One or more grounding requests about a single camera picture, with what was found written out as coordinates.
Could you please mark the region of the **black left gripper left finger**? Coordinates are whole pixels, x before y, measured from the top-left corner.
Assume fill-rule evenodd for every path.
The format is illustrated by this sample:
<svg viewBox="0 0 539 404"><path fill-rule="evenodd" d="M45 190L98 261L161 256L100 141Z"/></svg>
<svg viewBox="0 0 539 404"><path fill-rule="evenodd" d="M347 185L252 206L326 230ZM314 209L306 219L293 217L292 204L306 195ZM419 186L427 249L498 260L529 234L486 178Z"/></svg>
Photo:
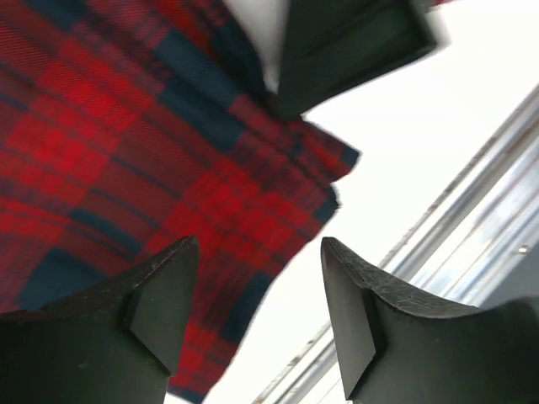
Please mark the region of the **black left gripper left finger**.
<svg viewBox="0 0 539 404"><path fill-rule="evenodd" d="M198 240L185 237L37 311L2 314L2 402L163 402L178 371L198 267Z"/></svg>

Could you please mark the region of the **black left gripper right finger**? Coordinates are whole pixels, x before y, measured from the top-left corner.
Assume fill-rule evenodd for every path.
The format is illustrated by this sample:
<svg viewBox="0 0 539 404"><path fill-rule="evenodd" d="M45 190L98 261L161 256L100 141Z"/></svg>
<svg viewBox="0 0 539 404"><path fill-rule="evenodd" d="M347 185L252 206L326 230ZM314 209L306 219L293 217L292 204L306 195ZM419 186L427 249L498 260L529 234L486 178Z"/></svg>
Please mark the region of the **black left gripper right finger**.
<svg viewBox="0 0 539 404"><path fill-rule="evenodd" d="M537 402L537 298L466 306L379 269L333 237L322 240L321 261L347 400Z"/></svg>

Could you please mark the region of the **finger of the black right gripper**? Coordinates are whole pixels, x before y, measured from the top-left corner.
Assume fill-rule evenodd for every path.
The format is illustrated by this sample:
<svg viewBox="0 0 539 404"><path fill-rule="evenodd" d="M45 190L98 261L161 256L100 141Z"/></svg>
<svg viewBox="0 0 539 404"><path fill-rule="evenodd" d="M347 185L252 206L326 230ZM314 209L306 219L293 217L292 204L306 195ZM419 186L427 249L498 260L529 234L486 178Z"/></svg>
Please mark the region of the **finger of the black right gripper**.
<svg viewBox="0 0 539 404"><path fill-rule="evenodd" d="M433 5L412 0L292 1L276 114L294 119L427 56L439 44L427 19Z"/></svg>

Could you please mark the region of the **red black plaid skirt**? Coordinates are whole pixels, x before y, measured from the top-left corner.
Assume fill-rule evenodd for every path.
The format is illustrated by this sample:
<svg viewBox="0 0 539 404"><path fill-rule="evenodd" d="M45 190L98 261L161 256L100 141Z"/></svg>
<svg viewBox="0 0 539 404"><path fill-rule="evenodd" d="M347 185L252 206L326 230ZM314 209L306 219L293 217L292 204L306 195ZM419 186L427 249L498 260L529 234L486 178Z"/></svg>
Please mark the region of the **red black plaid skirt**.
<svg viewBox="0 0 539 404"><path fill-rule="evenodd" d="M201 403L359 156L275 116L221 1L4 1L1 309L39 309L194 236L168 388Z"/></svg>

